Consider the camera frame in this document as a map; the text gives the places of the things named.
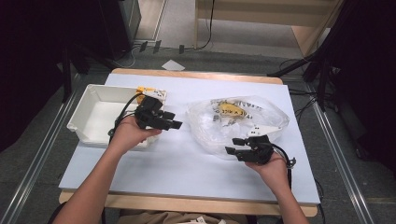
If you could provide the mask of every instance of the yellow item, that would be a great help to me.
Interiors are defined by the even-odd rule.
[[[139,86],[136,89],[136,94],[138,93],[142,93],[143,91],[155,91],[155,88],[151,88],[151,87],[143,87],[143,86]],[[143,98],[145,98],[145,95],[139,95],[136,98],[137,103],[140,105],[140,103],[142,102]]]
[[[242,119],[247,114],[244,109],[229,103],[221,103],[219,105],[219,113],[222,117],[231,117],[236,119]]]

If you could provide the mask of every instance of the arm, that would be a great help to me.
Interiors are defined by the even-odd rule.
[[[159,133],[161,130],[141,130],[134,117],[126,117],[99,162],[64,205],[54,223],[98,223],[122,155]]]
[[[275,194],[285,224],[308,223],[303,210],[291,192],[286,163],[279,154],[274,153],[271,160],[264,165],[252,162],[246,162],[246,165],[259,173],[265,184]]]

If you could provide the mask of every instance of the clear plastic bag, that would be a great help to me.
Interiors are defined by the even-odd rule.
[[[254,125],[277,127],[268,133],[271,142],[283,133],[289,117],[260,96],[241,96],[195,102],[188,105],[187,117],[194,138],[211,154],[232,160],[225,147],[233,138],[248,138]]]

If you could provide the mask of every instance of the white paper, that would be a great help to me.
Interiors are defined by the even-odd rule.
[[[163,68],[166,69],[166,70],[170,70],[170,71],[182,71],[182,70],[185,69],[184,66],[182,66],[179,63],[176,63],[173,60],[169,60],[167,63],[165,63],[163,65]]]

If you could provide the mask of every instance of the forearm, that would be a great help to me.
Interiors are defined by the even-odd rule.
[[[303,210],[297,203],[291,190],[285,189],[283,191],[277,192],[276,199],[280,207],[280,213],[282,214],[283,222],[285,224],[308,223]]]
[[[55,223],[98,223],[120,155],[106,150],[55,219]]]

